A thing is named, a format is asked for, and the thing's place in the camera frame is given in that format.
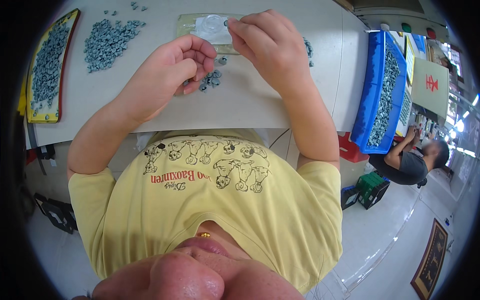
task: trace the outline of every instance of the window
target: window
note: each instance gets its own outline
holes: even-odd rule
[[[456,66],[456,73],[458,76],[462,76],[462,67],[460,66],[460,53],[456,50],[453,50],[449,44],[443,43],[440,44],[440,48],[444,54],[448,57],[450,62]]]

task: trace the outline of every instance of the red stool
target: red stool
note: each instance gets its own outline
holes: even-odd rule
[[[352,163],[358,163],[359,161],[369,159],[370,156],[360,152],[360,148],[357,146],[357,144],[352,142],[350,139],[351,134],[351,132],[345,132],[343,136],[338,134],[340,157],[351,161]]]

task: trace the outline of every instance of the right hand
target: right hand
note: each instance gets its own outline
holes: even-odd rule
[[[406,139],[411,141],[413,140],[413,138],[415,137],[415,134],[417,133],[417,129],[415,128],[415,126],[413,125],[410,125],[410,127],[408,128],[408,132],[407,132],[407,135],[406,135]]]
[[[283,15],[267,10],[239,21],[229,18],[228,31],[234,49],[252,62],[282,98],[315,87],[303,38]]]

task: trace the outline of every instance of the man's arm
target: man's arm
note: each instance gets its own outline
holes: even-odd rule
[[[399,142],[395,147],[388,151],[387,155],[384,157],[384,161],[387,165],[399,170],[400,164],[402,162],[402,157],[400,153],[413,141],[415,137],[416,129],[413,126],[410,126],[407,132],[407,136],[403,141]]]
[[[302,36],[292,22],[267,10],[239,21],[230,18],[228,29],[235,50],[282,97],[300,151],[298,168],[310,161],[324,161],[339,169],[335,125],[310,75]]]
[[[415,137],[413,138],[413,140],[408,143],[405,148],[403,148],[403,151],[404,152],[410,152],[410,150],[413,149],[413,146],[415,146],[418,142],[420,141],[420,130],[416,130],[416,133],[415,133]]]
[[[193,35],[158,47],[120,94],[93,115],[75,136],[67,158],[67,177],[105,169],[126,135],[160,113],[174,94],[198,89],[213,71],[215,48]]]

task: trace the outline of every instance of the plastic bag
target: plastic bag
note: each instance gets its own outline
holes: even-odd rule
[[[222,17],[224,20],[227,18],[233,17],[239,20],[243,17],[243,14],[226,14],[226,13],[217,13],[217,12],[210,12],[210,13],[189,13],[189,14],[181,14],[177,20],[177,37],[187,35],[191,32],[196,31],[196,25],[198,18],[206,18],[209,15],[218,15]],[[225,40],[225,37],[220,37],[219,40]],[[216,52],[218,55],[239,55],[237,51],[233,48],[231,42],[229,44],[213,44]]]

